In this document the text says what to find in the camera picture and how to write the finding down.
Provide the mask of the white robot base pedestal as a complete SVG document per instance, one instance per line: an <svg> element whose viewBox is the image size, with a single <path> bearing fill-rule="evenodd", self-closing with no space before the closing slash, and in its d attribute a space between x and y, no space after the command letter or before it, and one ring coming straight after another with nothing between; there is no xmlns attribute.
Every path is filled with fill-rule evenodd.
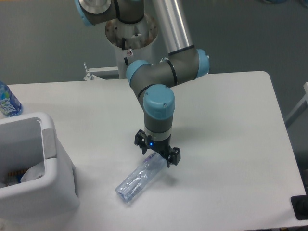
<svg viewBox="0 0 308 231"><path fill-rule="evenodd" d="M115 50L120 79L126 78L129 64L136 60L154 63L153 45L158 36L158 23L145 14L136 24L125 24L118 19L105 25L105 35Z"/></svg>

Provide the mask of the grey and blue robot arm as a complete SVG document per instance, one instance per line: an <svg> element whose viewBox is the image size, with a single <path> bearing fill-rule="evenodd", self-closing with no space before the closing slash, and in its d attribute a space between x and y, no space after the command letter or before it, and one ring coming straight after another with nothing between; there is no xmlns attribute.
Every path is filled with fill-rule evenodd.
<svg viewBox="0 0 308 231"><path fill-rule="evenodd" d="M181 1L155 0L156 19L146 14L142 0L77 0L75 5L85 25L105 23L106 38L119 50L119 77L128 80L144 113L135 145L177 165L180 149L170 146L172 88L209 72L208 55L195 48Z"/></svg>

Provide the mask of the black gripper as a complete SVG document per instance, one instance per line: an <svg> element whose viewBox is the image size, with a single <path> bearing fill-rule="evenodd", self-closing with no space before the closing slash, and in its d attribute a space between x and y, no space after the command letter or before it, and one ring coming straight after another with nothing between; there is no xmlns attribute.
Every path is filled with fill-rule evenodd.
<svg viewBox="0 0 308 231"><path fill-rule="evenodd" d="M159 153L166 161L167 167L171 165L177 166L181 159L181 150L178 147L170 146L171 136L162 141L154 141L151 135L146 135L143 130L139 130L135 135L134 144L139 146L142 154L145 154L148 149Z"/></svg>

